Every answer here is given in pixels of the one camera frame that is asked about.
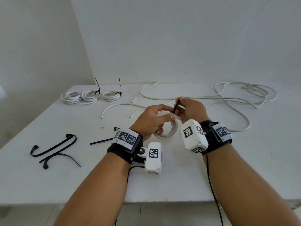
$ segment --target fingernail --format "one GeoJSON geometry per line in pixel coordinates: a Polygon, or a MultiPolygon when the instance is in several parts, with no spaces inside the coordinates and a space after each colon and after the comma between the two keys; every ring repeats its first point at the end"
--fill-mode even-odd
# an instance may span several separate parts
{"type": "Polygon", "coordinates": [[[170,113],[169,115],[170,115],[170,117],[171,117],[173,120],[175,119],[175,114],[170,113]]]}

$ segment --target white wall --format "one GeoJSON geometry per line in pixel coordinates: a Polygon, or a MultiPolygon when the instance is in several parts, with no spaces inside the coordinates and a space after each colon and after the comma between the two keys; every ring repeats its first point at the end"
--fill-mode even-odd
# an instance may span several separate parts
{"type": "Polygon", "coordinates": [[[89,84],[70,0],[0,0],[0,148],[71,86],[89,84]]]}
{"type": "Polygon", "coordinates": [[[300,0],[71,0],[101,83],[300,83],[300,0]]]}

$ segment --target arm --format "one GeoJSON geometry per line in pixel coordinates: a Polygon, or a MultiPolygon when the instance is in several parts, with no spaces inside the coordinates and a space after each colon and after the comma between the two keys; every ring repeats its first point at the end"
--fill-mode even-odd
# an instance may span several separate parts
{"type": "MultiPolygon", "coordinates": [[[[198,101],[180,97],[176,112],[182,123],[189,119],[209,120],[198,101]]],[[[301,222],[277,192],[256,173],[231,144],[208,153],[210,180],[214,192],[233,226],[290,225],[301,222]]]]}
{"type": "MultiPolygon", "coordinates": [[[[148,107],[130,127],[143,137],[163,133],[163,123],[174,114],[157,117],[158,111],[171,111],[166,105],[148,107]]],[[[108,152],[71,196],[54,226],[112,226],[123,205],[130,164],[108,152]]]]}

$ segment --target table surface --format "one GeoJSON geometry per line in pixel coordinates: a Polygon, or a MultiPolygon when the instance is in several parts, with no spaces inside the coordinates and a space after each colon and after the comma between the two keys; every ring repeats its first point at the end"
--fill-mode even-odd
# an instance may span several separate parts
{"type": "MultiPolygon", "coordinates": [[[[157,84],[145,94],[153,97],[211,95],[214,94],[213,85],[157,84]]],[[[246,131],[234,133],[233,145],[284,199],[300,200],[300,89],[287,90],[277,83],[266,85],[277,91],[275,101],[259,109],[250,105],[234,105],[250,118],[252,125],[246,131]]],[[[103,110],[112,104],[129,103],[140,87],[123,85],[122,96],[113,102],[100,99],[90,105],[66,105],[59,98],[0,150],[0,205],[66,203],[110,145],[109,142],[89,143],[113,137],[113,127],[128,128],[139,115],[129,118],[139,108],[119,105],[109,109],[101,119],[103,110]],[[72,156],[81,167],[68,157],[55,157],[49,160],[49,168],[44,170],[39,160],[52,152],[35,158],[29,154],[30,150],[38,145],[37,152],[45,151],[64,140],[66,134],[75,134],[78,139],[63,153],[72,156]]],[[[119,86],[101,85],[100,89],[101,92],[118,91],[119,86]]],[[[85,90],[97,90],[97,86],[73,86],[69,91],[85,90]]],[[[236,85],[228,86],[223,96],[256,101],[236,85]]],[[[144,106],[167,102],[142,96],[135,101],[144,106]]],[[[201,102],[207,105],[212,100],[202,99],[201,102]]],[[[212,120],[223,122],[228,127],[246,125],[246,121],[224,103],[210,106],[207,112],[212,120]]],[[[170,124],[164,128],[169,131],[170,124]]],[[[145,146],[151,141],[163,144],[162,174],[149,175],[141,168],[131,170],[125,202],[213,200],[202,157],[185,151],[179,131],[165,141],[152,136],[145,146]]]]}

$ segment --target floor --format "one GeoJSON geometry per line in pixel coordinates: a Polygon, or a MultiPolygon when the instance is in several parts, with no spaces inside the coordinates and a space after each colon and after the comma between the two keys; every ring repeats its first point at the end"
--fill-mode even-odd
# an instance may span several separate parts
{"type": "MultiPolygon", "coordinates": [[[[53,226],[61,208],[53,205],[13,207],[0,226],[53,226]]],[[[301,209],[296,213],[301,217],[301,209]]],[[[231,226],[222,211],[225,226],[231,226]]],[[[124,205],[117,226],[220,226],[214,203],[124,205]]]]}

